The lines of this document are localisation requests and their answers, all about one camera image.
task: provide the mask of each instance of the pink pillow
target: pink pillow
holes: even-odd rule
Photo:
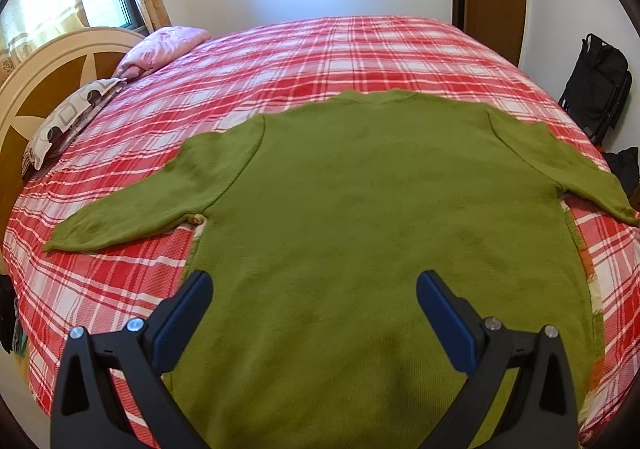
[[[118,64],[114,77],[133,80],[146,77],[211,39],[206,30],[166,26],[135,45]]]

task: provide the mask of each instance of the wooden headboard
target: wooden headboard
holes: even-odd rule
[[[0,87],[0,239],[22,190],[22,153],[29,139],[78,88],[112,77],[122,57],[142,39],[120,28],[86,28],[63,35],[20,64]],[[1,251],[0,273],[8,273]]]

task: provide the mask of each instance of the plaid bed sheet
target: plaid bed sheet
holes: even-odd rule
[[[17,201],[3,255],[31,342],[30,386],[43,410],[51,408],[66,333],[74,325],[91,333],[112,331],[130,317],[148,317],[178,288],[194,233],[184,225],[99,253],[44,254],[42,246],[57,223],[159,170],[194,134],[229,129],[256,113],[284,111],[344,90],[392,88],[488,102],[522,121],[546,122],[561,140],[606,169],[602,156],[542,89],[441,22],[321,18],[204,43],[125,88]],[[601,296],[594,307],[604,314],[602,377],[580,433],[588,441],[615,414],[640,364],[640,237],[577,197],[566,203],[593,259]],[[122,375],[115,377],[136,433],[152,443]]]

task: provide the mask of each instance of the clothing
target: clothing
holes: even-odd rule
[[[633,196],[640,182],[640,168],[638,167],[638,148],[629,147],[619,153],[603,153],[605,161],[628,198]]]
[[[12,337],[12,350],[18,357],[25,357],[27,354],[27,342],[29,341],[27,334],[24,332],[22,323],[20,322],[20,315],[18,312],[18,300],[14,300],[14,335]]]
[[[212,275],[215,297],[166,382],[211,447],[414,449],[465,378],[418,307],[425,269],[481,316],[557,325],[582,403],[602,318],[563,191],[638,225],[615,177],[544,124],[346,92],[186,140],[162,171],[57,226],[45,250],[102,249],[204,215],[188,268]]]

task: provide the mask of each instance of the blue gripper pad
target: blue gripper pad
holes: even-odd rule
[[[154,314],[160,312],[159,315],[163,315],[164,310],[161,311],[160,307],[173,308],[153,336],[149,365],[156,375],[175,368],[212,298],[211,276],[197,270],[191,273],[174,297],[162,301],[154,311]]]
[[[453,367],[471,376],[478,367],[478,352],[476,338],[471,333],[465,320],[456,308],[460,307],[462,299],[457,298],[443,283],[433,270],[422,272],[416,284],[418,303],[431,323],[431,327],[444,348]],[[464,302],[464,310],[476,315],[478,324],[480,318],[471,306]]]

